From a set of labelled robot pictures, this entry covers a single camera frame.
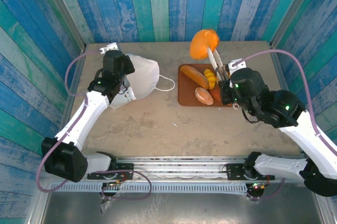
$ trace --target beige tabletop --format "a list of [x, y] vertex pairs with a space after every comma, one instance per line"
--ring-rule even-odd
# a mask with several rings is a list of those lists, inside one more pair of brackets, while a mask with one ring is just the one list
[[[86, 51], [105, 45], [90, 44]], [[120, 48], [125, 54], [156, 60], [160, 73], [177, 83], [179, 65], [209, 63], [191, 59], [189, 45], [189, 42], [122, 43]], [[220, 42], [217, 48], [224, 63], [267, 49], [267, 42]], [[100, 53], [87, 56], [78, 92], [86, 91], [102, 63]], [[269, 54], [251, 59], [247, 66], [261, 73], [270, 90], [280, 89]], [[171, 84], [161, 78], [157, 86], [168, 89]], [[82, 98], [75, 99], [73, 113], [81, 102]], [[240, 110], [180, 106], [177, 88], [169, 92], [154, 90], [148, 97], [119, 109], [108, 108], [91, 129], [83, 150], [86, 153], [105, 151], [120, 157], [247, 155], [251, 151], [299, 153], [298, 146], [288, 136], [263, 122], [249, 124]]]

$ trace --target bread roll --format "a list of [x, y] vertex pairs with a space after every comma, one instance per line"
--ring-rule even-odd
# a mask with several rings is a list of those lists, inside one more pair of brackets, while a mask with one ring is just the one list
[[204, 89], [209, 88], [209, 81], [206, 76], [200, 73], [197, 69], [189, 65], [182, 65], [180, 67], [181, 72], [183, 72], [187, 77], [189, 77], [193, 82], [197, 83]]
[[196, 88], [195, 96], [203, 104], [212, 105], [214, 103], [212, 96], [204, 88], [201, 87]]

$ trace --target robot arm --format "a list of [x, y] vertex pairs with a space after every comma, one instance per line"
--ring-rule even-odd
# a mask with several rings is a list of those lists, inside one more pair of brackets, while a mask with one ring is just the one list
[[285, 90], [270, 91], [259, 72], [246, 68], [245, 63], [233, 67], [237, 61], [229, 64], [233, 102], [243, 113], [287, 134], [309, 157], [286, 159], [252, 152], [244, 164], [246, 175], [255, 178], [258, 172], [290, 178], [304, 182], [319, 195], [337, 195], [337, 156], [331, 151], [337, 150], [337, 146], [322, 130], [319, 132], [327, 144], [316, 135], [309, 112], [296, 95]]
[[103, 68], [97, 71], [95, 79], [90, 83], [86, 100], [53, 139], [45, 138], [41, 144], [45, 156], [62, 139], [44, 167], [46, 172], [73, 182], [79, 182], [87, 173], [106, 171], [109, 168], [109, 155], [97, 153], [85, 157], [81, 150], [92, 126], [119, 93], [125, 76], [135, 71], [130, 58], [119, 51], [115, 43], [101, 51], [105, 54]]

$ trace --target mask ear loop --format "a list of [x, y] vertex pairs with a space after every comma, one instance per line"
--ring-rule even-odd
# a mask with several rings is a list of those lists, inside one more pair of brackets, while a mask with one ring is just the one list
[[173, 90], [173, 89], [175, 88], [175, 82], [174, 82], [172, 79], [167, 78], [167, 77], [164, 77], [164, 76], [162, 76], [162, 75], [159, 75], [159, 76], [161, 76], [162, 78], [165, 78], [165, 79], [167, 79], [167, 80], [170, 80], [170, 81], [173, 83], [173, 87], [170, 88], [170, 89], [168, 89], [168, 90], [162, 90], [162, 89], [158, 89], [157, 87], [155, 87], [156, 90], [159, 90], [159, 91], [171, 91], [171, 90]]

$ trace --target yellow pepper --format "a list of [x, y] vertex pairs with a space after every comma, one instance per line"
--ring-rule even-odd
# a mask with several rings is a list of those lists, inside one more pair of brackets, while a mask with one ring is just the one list
[[209, 81], [209, 90], [214, 89], [215, 83], [216, 83], [215, 74], [211, 70], [205, 69], [204, 70], [204, 76], [206, 76], [207, 80]]

